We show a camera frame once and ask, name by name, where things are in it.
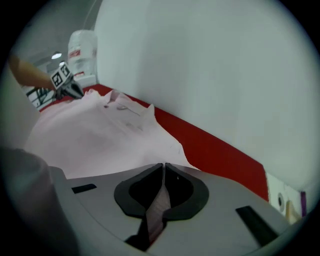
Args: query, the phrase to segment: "wrinkled cloth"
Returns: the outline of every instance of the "wrinkled cloth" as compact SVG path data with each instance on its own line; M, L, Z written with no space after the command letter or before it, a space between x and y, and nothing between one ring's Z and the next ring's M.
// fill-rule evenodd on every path
M182 145L156 121L155 107L143 107L118 91L44 110L24 149L61 168L67 179L99 176L148 164L192 167Z

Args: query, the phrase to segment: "person's arm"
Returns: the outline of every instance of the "person's arm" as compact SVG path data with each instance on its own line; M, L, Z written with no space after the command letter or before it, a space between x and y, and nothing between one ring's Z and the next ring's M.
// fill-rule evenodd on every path
M55 90L50 76L31 63L21 60L15 55L10 55L8 62L15 79L20 85Z

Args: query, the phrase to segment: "white wall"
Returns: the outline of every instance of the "white wall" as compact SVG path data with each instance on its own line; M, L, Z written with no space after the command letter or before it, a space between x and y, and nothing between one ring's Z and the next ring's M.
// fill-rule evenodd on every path
M71 34L93 25L100 1L48 1L22 31L13 51L21 59L35 64L51 61L55 51L62 53L60 61L67 60Z
M104 0L95 32L100 83L217 136L296 190L320 178L319 59L281 5Z

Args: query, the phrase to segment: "white container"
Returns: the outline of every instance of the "white container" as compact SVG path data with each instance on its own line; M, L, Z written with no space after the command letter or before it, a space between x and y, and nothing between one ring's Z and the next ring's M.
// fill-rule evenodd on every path
M97 36L92 30L77 30L68 44L68 66L75 78L96 76Z
M95 75L77 75L74 80L78 82L81 88L86 88L88 86L94 86L97 84L97 77Z

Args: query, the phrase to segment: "red surface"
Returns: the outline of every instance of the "red surface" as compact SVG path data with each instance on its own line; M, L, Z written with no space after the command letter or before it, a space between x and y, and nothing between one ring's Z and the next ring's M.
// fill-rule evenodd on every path
M89 89L98 91L102 96L112 90L100 84L87 87L84 91ZM150 105L134 97L129 97L144 107ZM53 104L70 99L70 97L64 97ZM204 172L234 180L269 201L266 173L262 164L221 139L157 107L155 108L155 118L167 132L182 144L184 154L190 164Z

